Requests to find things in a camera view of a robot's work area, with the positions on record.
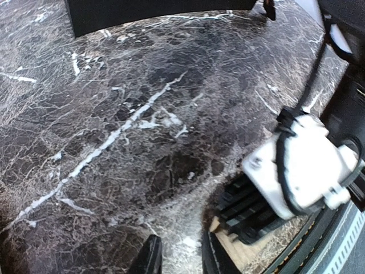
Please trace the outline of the black glass-lid display case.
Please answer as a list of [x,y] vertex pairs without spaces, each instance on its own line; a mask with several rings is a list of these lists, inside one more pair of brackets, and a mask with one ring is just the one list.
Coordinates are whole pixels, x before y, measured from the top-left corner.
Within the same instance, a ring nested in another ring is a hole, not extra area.
[[211,10],[251,10],[252,0],[67,0],[66,9],[76,37],[164,15]]

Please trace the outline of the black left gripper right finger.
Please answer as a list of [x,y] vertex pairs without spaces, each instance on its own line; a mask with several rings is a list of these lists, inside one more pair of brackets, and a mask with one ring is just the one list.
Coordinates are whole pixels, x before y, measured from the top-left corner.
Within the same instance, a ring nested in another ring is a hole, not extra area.
[[203,273],[227,273],[227,253],[214,233],[205,231],[202,235]]

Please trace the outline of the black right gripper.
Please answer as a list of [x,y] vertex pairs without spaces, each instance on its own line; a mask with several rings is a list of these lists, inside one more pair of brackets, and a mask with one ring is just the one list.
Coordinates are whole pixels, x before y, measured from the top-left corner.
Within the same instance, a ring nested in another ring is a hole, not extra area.
[[214,214],[220,226],[243,244],[254,244],[286,223],[243,172],[228,180]]

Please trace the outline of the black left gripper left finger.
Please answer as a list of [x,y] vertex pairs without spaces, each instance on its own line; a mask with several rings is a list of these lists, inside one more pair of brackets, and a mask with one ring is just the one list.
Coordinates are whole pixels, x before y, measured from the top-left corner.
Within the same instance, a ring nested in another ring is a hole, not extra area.
[[134,258],[128,274],[161,274],[163,266],[163,244],[161,237],[149,235],[137,256]]

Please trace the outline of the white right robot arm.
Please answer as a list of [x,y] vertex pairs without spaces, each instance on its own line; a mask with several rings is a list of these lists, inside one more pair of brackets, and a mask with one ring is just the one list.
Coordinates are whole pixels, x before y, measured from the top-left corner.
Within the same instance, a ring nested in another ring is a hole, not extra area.
[[[353,202],[364,210],[364,2],[319,1],[324,36],[305,89],[272,136],[242,160],[215,214],[251,245],[296,216]],[[304,107],[325,50],[347,68],[320,116]]]

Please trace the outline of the tan brown sock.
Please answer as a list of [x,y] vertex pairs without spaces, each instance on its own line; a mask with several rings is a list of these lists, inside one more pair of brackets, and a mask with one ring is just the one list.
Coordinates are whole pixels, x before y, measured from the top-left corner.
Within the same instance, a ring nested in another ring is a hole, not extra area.
[[228,231],[223,229],[223,226],[216,216],[213,217],[211,221],[209,231],[213,232],[214,236],[218,238],[219,243],[233,261],[233,264],[241,272],[245,270],[249,264],[259,259],[263,250],[273,238],[273,232],[270,232],[254,244],[243,244],[239,241],[236,234],[233,233],[229,235]]

